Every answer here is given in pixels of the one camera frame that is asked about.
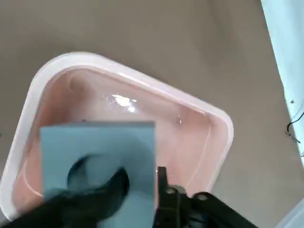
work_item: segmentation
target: blue paper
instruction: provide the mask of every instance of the blue paper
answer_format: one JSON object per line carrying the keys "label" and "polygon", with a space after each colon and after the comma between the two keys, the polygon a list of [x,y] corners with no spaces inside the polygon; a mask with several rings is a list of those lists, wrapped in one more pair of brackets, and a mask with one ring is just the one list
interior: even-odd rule
{"label": "blue paper", "polygon": [[103,228],[152,227],[154,218],[154,123],[88,123],[41,129],[43,192],[68,189],[68,173],[78,160],[86,164],[87,180],[103,184],[119,166],[129,175],[130,190],[120,210],[100,222]]}

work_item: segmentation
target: wire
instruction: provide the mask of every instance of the wire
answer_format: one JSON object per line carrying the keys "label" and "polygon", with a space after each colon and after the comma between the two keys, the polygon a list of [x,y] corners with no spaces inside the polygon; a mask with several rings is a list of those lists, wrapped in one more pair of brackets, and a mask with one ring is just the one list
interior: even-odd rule
{"label": "wire", "polygon": [[304,115],[304,112],[300,115],[300,117],[299,117],[297,120],[291,121],[291,122],[287,125],[287,127],[286,127],[286,134],[287,134],[289,137],[291,137],[296,143],[301,143],[301,142],[300,142],[299,140],[297,140],[297,138],[296,138],[293,134],[291,134],[291,133],[289,132],[289,127],[290,127],[291,125],[293,125],[294,123],[298,122],[298,121],[303,117],[303,115]]}

